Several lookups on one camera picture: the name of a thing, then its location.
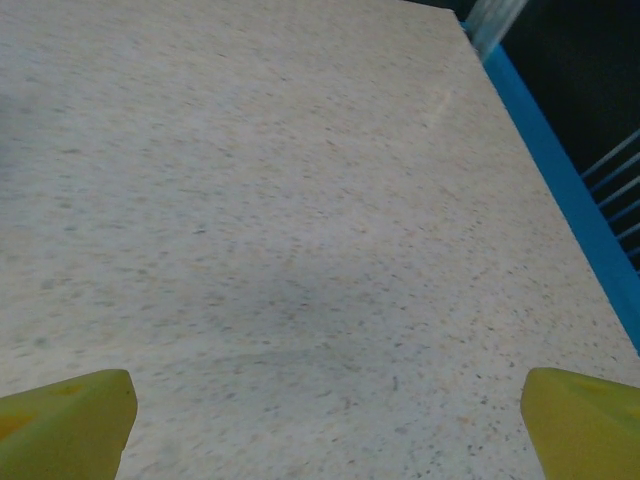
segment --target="metal railing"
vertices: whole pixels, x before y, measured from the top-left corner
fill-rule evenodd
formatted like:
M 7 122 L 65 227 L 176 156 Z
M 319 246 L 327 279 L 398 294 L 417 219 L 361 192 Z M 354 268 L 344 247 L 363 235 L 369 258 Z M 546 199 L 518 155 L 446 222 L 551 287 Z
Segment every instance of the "metal railing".
M 484 62 L 528 0 L 478 0 L 466 20 L 473 47 Z

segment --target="white speckled surface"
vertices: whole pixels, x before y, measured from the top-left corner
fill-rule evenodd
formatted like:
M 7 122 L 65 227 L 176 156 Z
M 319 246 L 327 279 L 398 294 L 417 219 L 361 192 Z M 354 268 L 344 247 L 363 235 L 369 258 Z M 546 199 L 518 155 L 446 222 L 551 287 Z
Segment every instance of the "white speckled surface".
M 0 3 L 0 395 L 131 371 L 120 480 L 536 479 L 640 361 L 451 12 Z

